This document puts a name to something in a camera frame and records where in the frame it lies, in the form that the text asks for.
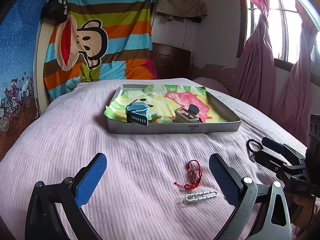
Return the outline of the person's right hand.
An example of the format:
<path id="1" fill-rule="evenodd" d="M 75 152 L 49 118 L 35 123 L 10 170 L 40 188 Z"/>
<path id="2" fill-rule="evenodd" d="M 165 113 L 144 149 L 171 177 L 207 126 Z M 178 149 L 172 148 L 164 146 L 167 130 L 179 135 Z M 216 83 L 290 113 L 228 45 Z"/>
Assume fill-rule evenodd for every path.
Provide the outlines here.
<path id="1" fill-rule="evenodd" d="M 302 210 L 293 224 L 300 229 L 306 229 L 319 211 L 319 199 L 315 197 L 304 197 L 294 195 L 293 201 L 302 206 Z"/>

